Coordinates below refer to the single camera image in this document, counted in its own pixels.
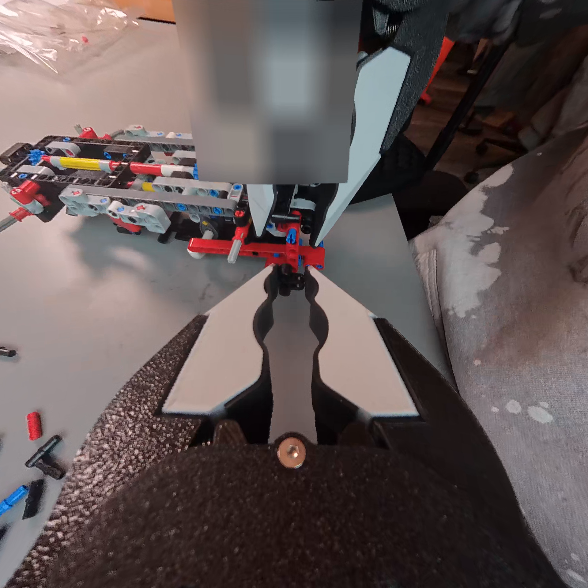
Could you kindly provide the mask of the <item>red plastic object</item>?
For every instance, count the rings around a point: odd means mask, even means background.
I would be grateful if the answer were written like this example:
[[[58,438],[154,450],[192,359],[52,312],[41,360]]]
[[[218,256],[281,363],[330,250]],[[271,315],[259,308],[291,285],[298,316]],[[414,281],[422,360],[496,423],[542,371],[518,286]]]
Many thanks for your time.
[[[443,38],[443,42],[442,42],[442,46],[440,48],[440,52],[439,55],[437,57],[436,63],[434,65],[434,68],[432,70],[431,76],[429,78],[429,81],[425,87],[425,89],[423,90],[423,92],[420,95],[419,98],[419,103],[425,106],[428,106],[431,104],[432,98],[429,95],[429,90],[430,90],[430,85],[432,84],[434,78],[437,76],[437,73],[439,72],[439,69],[441,68],[441,66],[444,64],[445,60],[447,59],[452,47],[454,45],[454,41],[450,40],[447,37]]]

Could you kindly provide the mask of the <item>toy brick vehicle chassis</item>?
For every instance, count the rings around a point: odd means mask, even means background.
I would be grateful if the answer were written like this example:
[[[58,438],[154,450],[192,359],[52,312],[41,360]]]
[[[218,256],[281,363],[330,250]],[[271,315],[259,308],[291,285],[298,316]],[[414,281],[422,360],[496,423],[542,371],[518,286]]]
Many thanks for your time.
[[[266,232],[255,235],[240,182],[199,179],[192,136],[140,125],[98,135],[77,125],[75,134],[15,143],[1,153],[1,188],[16,210],[1,231],[25,218],[50,222],[61,210],[73,217],[108,217],[117,232],[156,233],[188,243],[196,259],[207,254],[290,264],[302,273],[325,267],[323,242],[310,244],[320,185],[276,185]]]

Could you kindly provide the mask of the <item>clear plastic bag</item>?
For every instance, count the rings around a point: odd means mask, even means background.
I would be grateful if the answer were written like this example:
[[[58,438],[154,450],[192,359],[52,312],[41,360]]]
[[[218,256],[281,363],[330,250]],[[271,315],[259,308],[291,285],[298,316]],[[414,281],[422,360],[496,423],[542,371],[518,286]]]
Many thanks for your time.
[[[1,1],[1,62],[64,74],[137,29],[138,17],[115,1]]]

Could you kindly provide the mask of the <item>black flat brick piece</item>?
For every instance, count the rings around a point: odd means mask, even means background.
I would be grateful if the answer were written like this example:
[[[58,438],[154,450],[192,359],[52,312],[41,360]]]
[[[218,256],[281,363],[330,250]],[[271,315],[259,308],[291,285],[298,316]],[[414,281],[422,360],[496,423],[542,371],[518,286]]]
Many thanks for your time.
[[[22,515],[23,520],[28,520],[38,514],[40,505],[42,503],[44,489],[44,479],[37,479],[29,484]]]

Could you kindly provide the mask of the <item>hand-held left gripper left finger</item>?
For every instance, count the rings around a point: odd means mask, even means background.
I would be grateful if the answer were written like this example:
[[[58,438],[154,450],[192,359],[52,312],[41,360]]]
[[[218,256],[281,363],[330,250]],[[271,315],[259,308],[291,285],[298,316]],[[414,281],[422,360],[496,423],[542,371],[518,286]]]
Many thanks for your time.
[[[277,294],[277,266],[269,265],[205,314],[164,415],[195,416],[209,429],[233,420],[249,443],[268,443],[273,393],[265,338]]]

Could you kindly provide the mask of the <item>grey desk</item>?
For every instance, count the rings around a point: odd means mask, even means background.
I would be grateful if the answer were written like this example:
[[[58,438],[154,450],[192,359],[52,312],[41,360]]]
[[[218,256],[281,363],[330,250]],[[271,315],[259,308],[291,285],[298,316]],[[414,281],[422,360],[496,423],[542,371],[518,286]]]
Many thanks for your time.
[[[129,125],[190,132],[176,26],[142,21],[69,76],[21,55],[1,59],[1,151],[66,135],[75,124],[100,135]],[[386,318],[446,378],[439,342],[394,201],[352,206],[325,239],[325,275]],[[86,434],[130,377],[192,318],[263,263],[192,259],[179,241],[129,236],[106,217],[17,222],[1,233],[1,498],[40,474],[24,462],[26,414],[42,414],[56,458],[69,468]]]

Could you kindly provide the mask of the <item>grey mottled pants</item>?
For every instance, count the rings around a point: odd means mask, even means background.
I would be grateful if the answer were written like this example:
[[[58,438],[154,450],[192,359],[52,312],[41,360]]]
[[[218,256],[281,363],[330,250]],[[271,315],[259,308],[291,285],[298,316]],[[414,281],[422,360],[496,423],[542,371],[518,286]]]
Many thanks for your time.
[[[557,574],[587,587],[587,127],[490,175],[410,247],[459,393]]]

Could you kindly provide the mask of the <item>black cross-shaped brick connector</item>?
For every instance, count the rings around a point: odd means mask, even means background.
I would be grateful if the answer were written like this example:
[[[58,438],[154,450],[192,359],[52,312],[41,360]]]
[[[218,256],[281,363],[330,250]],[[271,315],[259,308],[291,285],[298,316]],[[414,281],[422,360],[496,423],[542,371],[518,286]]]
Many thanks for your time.
[[[56,481],[63,479],[66,474],[65,469],[58,465],[52,457],[52,452],[61,442],[62,437],[60,435],[51,436],[25,461],[25,467],[28,469],[37,469],[44,476],[48,476]]]

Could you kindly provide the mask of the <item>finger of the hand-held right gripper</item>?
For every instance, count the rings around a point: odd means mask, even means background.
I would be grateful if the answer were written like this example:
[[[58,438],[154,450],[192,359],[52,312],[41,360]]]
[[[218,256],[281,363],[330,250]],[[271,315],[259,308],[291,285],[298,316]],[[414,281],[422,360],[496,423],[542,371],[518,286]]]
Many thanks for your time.
[[[277,192],[275,185],[247,184],[247,199],[255,235],[261,238],[275,209]]]
[[[355,131],[349,149],[348,179],[340,183],[310,243],[317,247],[333,228],[380,159],[380,149],[406,77],[410,56],[389,47],[365,59],[357,75]]]

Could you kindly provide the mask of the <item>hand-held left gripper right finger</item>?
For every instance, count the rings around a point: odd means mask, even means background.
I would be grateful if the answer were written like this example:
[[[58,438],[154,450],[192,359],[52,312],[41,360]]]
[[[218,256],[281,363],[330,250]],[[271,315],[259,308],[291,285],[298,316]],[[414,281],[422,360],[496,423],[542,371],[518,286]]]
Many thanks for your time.
[[[317,440],[334,445],[353,423],[420,420],[417,405],[378,328],[378,317],[318,269],[306,268]]]

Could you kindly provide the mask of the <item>blue brick pin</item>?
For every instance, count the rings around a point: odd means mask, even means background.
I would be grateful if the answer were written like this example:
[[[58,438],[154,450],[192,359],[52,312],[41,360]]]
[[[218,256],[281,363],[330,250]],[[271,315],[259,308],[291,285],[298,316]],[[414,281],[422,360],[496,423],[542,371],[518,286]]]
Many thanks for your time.
[[[0,503],[0,514],[3,516],[5,513],[15,507],[22,499],[26,498],[29,493],[29,488],[26,485],[19,486],[11,494],[1,500]]]

